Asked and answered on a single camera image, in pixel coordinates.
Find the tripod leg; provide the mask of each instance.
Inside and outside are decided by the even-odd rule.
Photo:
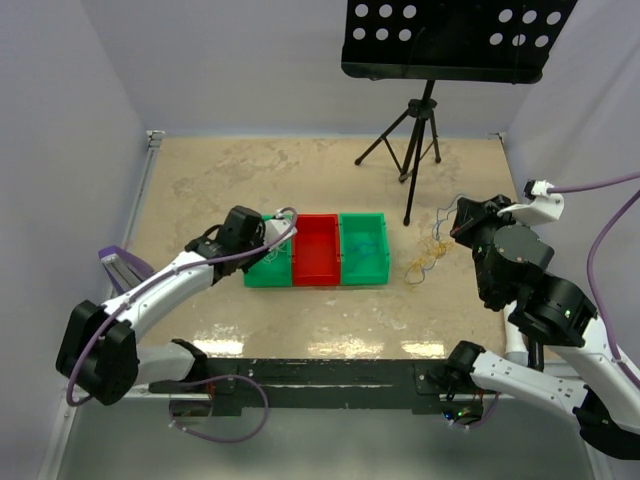
[[[376,148],[378,145],[380,145],[380,142],[384,141],[385,138],[387,138],[387,136],[393,132],[395,130],[395,128],[400,125],[400,123],[402,123],[402,121],[407,118],[407,116],[409,115],[409,109],[406,109],[404,112],[402,112],[402,115],[400,115],[395,122],[393,122],[389,128],[387,128],[384,132],[382,132],[382,135],[380,135],[378,137],[378,139],[373,142],[371,144],[371,146],[369,148],[367,148],[367,150],[365,150],[365,152],[360,155],[358,158],[356,158],[356,161],[354,162],[356,165],[360,165],[362,163],[362,160],[365,159],[365,157],[367,155],[369,155],[374,148]]]
[[[418,145],[416,147],[415,160],[413,161],[413,174],[411,175],[411,187],[409,188],[409,199],[407,200],[407,212],[404,215],[404,226],[408,226],[411,223],[411,207],[413,206],[413,195],[416,191],[416,182],[418,180],[418,166],[420,165],[420,150],[422,150],[422,137],[424,136],[424,130],[426,127],[426,120],[419,119],[416,123],[419,123],[418,127]]]
[[[431,110],[431,115],[429,116],[429,123],[431,123],[431,136],[433,137],[433,149],[436,153],[436,163],[440,163],[442,161],[442,158],[440,158],[440,147],[438,146],[438,130],[436,129],[435,110]]]
[[[411,132],[411,138],[409,139],[409,146],[407,147],[407,153],[404,156],[402,170],[400,170],[400,176],[398,177],[398,181],[400,183],[404,183],[404,181],[407,179],[407,172],[409,171],[409,166],[411,165],[411,158],[413,157],[413,152],[418,141],[421,121],[422,120],[420,120],[419,118],[416,118],[416,122],[413,124],[413,131]]]

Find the white tube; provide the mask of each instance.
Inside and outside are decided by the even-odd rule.
[[[528,350],[522,340],[522,334],[518,327],[509,323],[509,315],[516,309],[516,302],[511,302],[504,307],[502,315],[504,317],[504,331],[507,336],[507,346],[505,348],[505,358],[510,362],[517,363],[518,365],[527,366],[528,363]]]

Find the white wall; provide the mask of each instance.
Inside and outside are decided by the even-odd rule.
[[[79,0],[0,7],[0,471],[35,478],[60,404],[71,309],[101,300],[144,130]]]
[[[640,2],[584,1],[556,44],[545,77],[527,96],[506,138],[516,186],[528,178],[578,185],[640,169]],[[556,249],[553,271],[585,291],[587,252],[639,182],[566,195],[562,221],[541,234]],[[640,205],[602,243],[596,281],[618,342],[640,362]],[[617,478],[638,478],[640,462],[617,462]]]
[[[346,0],[82,2],[148,128],[374,134],[424,86],[342,73]],[[439,82],[438,127],[444,135],[505,131],[529,88]]]

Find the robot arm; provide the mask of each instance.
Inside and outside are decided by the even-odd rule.
[[[540,183],[546,184],[529,184],[529,193]],[[511,394],[566,417],[598,450],[640,459],[640,392],[613,359],[595,306],[575,284],[546,271],[553,249],[519,223],[540,224],[559,217],[564,202],[556,202],[558,194],[547,195],[546,187],[538,191],[544,200],[529,206],[514,205],[502,195],[486,202],[461,198],[451,236],[472,251],[484,306],[499,311],[516,301],[509,322],[558,353],[582,381],[522,367],[469,342],[454,349],[444,375],[436,380],[444,380],[450,392],[475,385]],[[640,375],[624,354],[622,361]]]
[[[234,207],[223,225],[189,242],[137,287],[100,306],[79,304],[71,313],[56,369],[104,405],[117,402],[137,384],[202,376],[206,355],[188,342],[137,344],[187,298],[238,269],[247,271],[295,233],[295,213],[291,221],[281,211],[263,221],[257,212]]]

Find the music stand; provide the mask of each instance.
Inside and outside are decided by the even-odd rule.
[[[350,77],[427,80],[420,99],[356,159],[362,161],[384,142],[403,183],[411,176],[404,224],[411,207],[420,160],[434,148],[440,163],[431,98],[436,80],[535,83],[549,51],[577,0],[348,0],[342,70]],[[404,162],[398,162],[387,137],[407,118],[415,119]],[[426,123],[431,143],[422,152]],[[411,159],[413,169],[409,171]]]

